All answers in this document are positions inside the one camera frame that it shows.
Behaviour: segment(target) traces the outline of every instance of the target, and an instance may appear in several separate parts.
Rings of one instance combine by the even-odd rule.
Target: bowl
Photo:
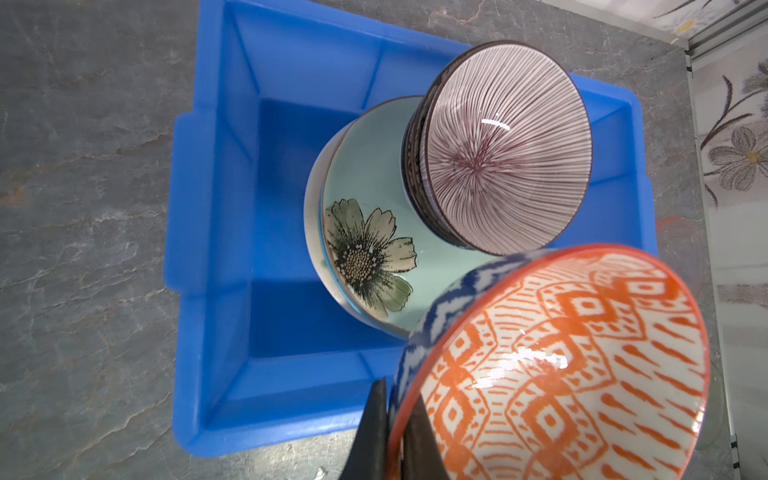
[[[463,276],[410,336],[389,477],[416,400],[452,478],[680,478],[707,402],[694,296],[640,250],[588,245]]]
[[[336,149],[352,123],[354,123],[354,121],[350,122],[333,135],[317,155],[317,159],[312,166],[310,177],[306,182],[306,190],[304,192],[304,237],[306,238],[306,248],[310,253],[312,265],[315,267],[317,276],[320,278],[320,281],[323,282],[323,286],[328,290],[328,293],[331,294],[333,299],[346,310],[349,315],[370,325],[370,322],[364,315],[349,305],[346,297],[333,280],[333,275],[323,256],[323,238],[320,236],[320,192],[323,191],[323,182],[328,173],[328,168],[331,165],[333,154],[336,152]]]
[[[444,240],[493,255],[536,250],[571,223],[589,184],[592,131],[568,73],[512,40],[470,48],[409,123],[402,171]]]
[[[334,290],[356,318],[403,339],[454,279],[494,258],[436,236],[408,199],[400,152],[420,101],[396,98],[355,120],[326,170],[322,210],[313,204]]]

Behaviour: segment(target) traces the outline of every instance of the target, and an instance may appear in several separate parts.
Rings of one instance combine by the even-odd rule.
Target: orange patterned bowl
[[[694,297],[657,258],[616,245],[513,255],[449,287],[410,336],[389,472],[421,396],[451,478],[680,478],[709,381]]]

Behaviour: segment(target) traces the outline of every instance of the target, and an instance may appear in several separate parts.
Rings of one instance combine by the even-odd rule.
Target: orange geometric pattern
[[[421,388],[449,475],[679,478],[709,379],[692,302],[663,270],[617,253],[576,253],[506,288]]]

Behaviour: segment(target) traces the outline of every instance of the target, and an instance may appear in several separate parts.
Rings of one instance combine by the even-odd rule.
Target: white wall
[[[694,61],[691,89],[732,427],[742,478],[762,480],[768,478],[768,26]]]

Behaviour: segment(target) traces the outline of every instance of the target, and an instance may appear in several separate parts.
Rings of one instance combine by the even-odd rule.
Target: floral wallpaper
[[[742,478],[768,478],[768,25],[692,75],[732,428]]]
[[[745,0],[576,0],[673,35],[692,35]]]

